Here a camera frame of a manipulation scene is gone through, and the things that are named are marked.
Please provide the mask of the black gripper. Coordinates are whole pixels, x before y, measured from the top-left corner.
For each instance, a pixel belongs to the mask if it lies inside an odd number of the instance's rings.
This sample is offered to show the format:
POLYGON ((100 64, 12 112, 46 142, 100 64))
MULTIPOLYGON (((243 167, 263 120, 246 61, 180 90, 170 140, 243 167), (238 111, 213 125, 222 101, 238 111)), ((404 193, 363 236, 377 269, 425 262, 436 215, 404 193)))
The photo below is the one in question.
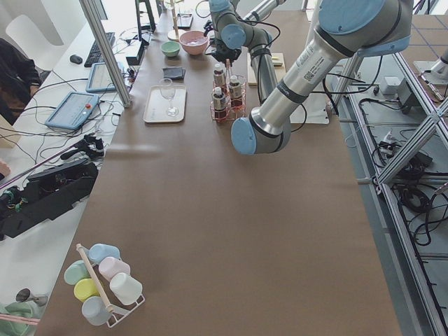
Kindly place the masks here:
POLYGON ((235 60, 239 58, 242 53, 241 48, 230 49, 226 46, 226 44, 220 40, 214 39, 214 51, 211 53, 211 56, 218 62, 226 64, 229 62, 232 64, 235 60))

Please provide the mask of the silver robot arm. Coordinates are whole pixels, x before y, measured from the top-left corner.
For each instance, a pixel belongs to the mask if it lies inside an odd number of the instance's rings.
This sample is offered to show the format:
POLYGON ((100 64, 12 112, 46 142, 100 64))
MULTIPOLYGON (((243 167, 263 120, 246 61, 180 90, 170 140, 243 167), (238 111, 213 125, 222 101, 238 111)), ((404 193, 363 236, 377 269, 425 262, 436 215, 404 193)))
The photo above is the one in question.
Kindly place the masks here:
POLYGON ((244 17, 237 13, 238 1, 210 1, 209 10, 214 33, 211 56, 223 64, 231 64, 245 47, 258 85, 258 100, 263 103, 277 86, 270 46, 275 40, 259 25, 283 1, 261 1, 244 17))
POLYGON ((322 1, 314 37, 268 98, 232 124, 234 149, 274 153, 291 135, 290 116, 342 59, 384 56, 409 45, 412 1, 322 1))

